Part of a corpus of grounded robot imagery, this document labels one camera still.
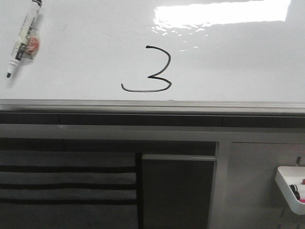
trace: black stripe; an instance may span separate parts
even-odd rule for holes
[[[86,205],[135,205],[136,199],[10,199],[0,198],[0,203],[26,204],[26,205],[65,205],[65,204],[86,204]]]
[[[138,207],[138,228],[144,228],[143,222],[143,179],[142,179],[142,154],[136,153],[136,183],[137,183],[137,207]]]
[[[37,3],[40,7],[41,7],[41,4],[42,4],[42,1],[41,0],[32,0],[33,2]]]
[[[63,189],[63,188],[83,188],[83,189],[104,189],[104,190],[135,190],[135,184],[88,184],[88,183],[59,183],[59,184],[0,184],[2,189]]]
[[[134,173],[135,167],[0,166],[0,172],[14,172],[14,173]]]

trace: black marker writing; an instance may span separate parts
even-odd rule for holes
[[[170,55],[167,51],[165,51],[165,50],[163,50],[163,49],[160,49],[160,48],[158,48],[158,47],[154,47],[154,46],[149,46],[149,45],[147,45],[146,48],[147,48],[147,49],[158,49],[158,50],[164,52],[165,54],[167,54],[167,56],[168,56],[168,61],[167,61],[166,66],[165,66],[161,71],[159,71],[158,73],[155,73],[155,74],[153,74],[153,75],[148,76],[148,79],[163,80],[163,81],[165,81],[165,82],[168,83],[168,86],[165,87],[165,88],[162,88],[162,89],[158,89],[158,90],[144,90],[144,91],[143,91],[143,90],[130,90],[130,89],[125,88],[124,85],[121,84],[123,90],[128,91],[128,92],[161,92],[161,91],[165,91],[165,90],[167,90],[167,89],[169,89],[169,88],[171,87],[172,82],[170,82],[169,80],[164,79],[164,78],[162,78],[162,77],[157,77],[157,75],[160,75],[161,73],[163,73],[163,72],[167,69],[167,67],[169,66],[169,64],[170,64],[170,62],[171,62],[171,55]]]

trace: white whiteboard surface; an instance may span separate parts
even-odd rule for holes
[[[305,102],[304,0],[44,0],[40,50],[7,79],[29,5],[0,0],[0,99]],[[167,86],[146,45],[173,84],[126,92]]]

